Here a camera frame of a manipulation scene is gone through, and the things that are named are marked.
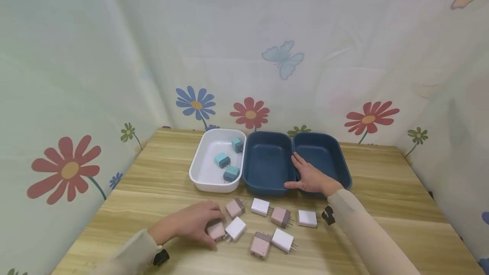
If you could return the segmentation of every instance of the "navy blue tray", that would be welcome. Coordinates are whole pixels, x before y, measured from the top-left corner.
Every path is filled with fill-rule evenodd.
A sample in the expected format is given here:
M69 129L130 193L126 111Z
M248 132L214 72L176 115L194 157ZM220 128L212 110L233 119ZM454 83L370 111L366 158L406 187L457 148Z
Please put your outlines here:
M299 172L290 159L294 151L336 179L345 189L351 188L350 171L334 137L321 133L298 133L291 141L283 133L258 131L248 136L244 151L242 177L248 191L262 196L285 195L284 182L300 180ZM323 197L322 194L303 194Z

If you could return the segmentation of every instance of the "sleeve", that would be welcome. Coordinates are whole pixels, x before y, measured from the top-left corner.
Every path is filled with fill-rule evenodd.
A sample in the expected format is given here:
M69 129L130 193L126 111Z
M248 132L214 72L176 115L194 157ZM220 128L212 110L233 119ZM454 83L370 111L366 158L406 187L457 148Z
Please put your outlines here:
M419 274L404 252L350 191L337 191L328 198L328 203L336 223L355 246L370 274Z
M161 251L147 230L135 234L112 258L91 271L91 275L138 275Z

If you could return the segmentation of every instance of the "green stem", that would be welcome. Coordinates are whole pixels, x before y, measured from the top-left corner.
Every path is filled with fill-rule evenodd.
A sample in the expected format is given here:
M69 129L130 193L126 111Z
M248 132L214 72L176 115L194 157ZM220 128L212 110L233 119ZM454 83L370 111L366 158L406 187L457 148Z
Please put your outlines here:
M107 197L105 196L104 191L102 190L102 188L100 188L100 185L97 183L97 181L95 181L95 179L92 176L88 176L88 178L90 179L90 181L92 181L97 186L98 190L102 194L102 197L104 198L104 201L105 201L107 199Z
M362 139L358 142L358 144L362 143L363 139L367 136L368 131L365 131L365 134L363 134Z
M413 152L413 151L414 151L414 148L415 148L417 145L418 145L418 143L416 143L416 144L413 146L413 148L411 149L411 151L409 151L409 152L408 152L408 153L407 153L407 154L404 156L404 158L408 157L408 155L409 155L409 154L411 154L411 152Z
M141 142L139 141L139 138L136 136L136 133L133 133L134 137L136 137L136 140L138 141L139 147L141 148L141 151L143 150L143 146L141 146Z

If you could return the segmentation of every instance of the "table surface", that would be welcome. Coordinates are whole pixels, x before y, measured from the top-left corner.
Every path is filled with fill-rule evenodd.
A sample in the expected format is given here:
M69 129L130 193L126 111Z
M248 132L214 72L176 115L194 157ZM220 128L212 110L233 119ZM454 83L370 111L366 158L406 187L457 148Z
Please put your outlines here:
M134 233L160 217L199 200L212 199L224 208L234 197L248 201L241 216L247 230L236 243L218 244L218 251L174 239L165 245L171 258L145 274L367 274L356 250L337 224L318 228L289 226L297 251L272 247L266 261L249 253L255 231L273 233L270 217L250 212L253 196L241 181L230 194L197 190L188 176L202 137L199 131L159 129L117 188L78 237L53 274L88 274L116 252ZM483 274L444 215L395 147L342 143L353 177L353 192L422 274ZM296 213L324 210L321 199L268 198L270 205Z

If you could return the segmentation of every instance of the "wallpaper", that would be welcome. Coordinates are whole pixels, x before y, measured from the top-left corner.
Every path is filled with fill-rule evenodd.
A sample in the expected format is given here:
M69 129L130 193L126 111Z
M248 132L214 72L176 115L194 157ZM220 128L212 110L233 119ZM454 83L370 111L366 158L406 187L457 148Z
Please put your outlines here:
M162 126L397 146L489 274L487 3L0 0L0 274L49 274Z

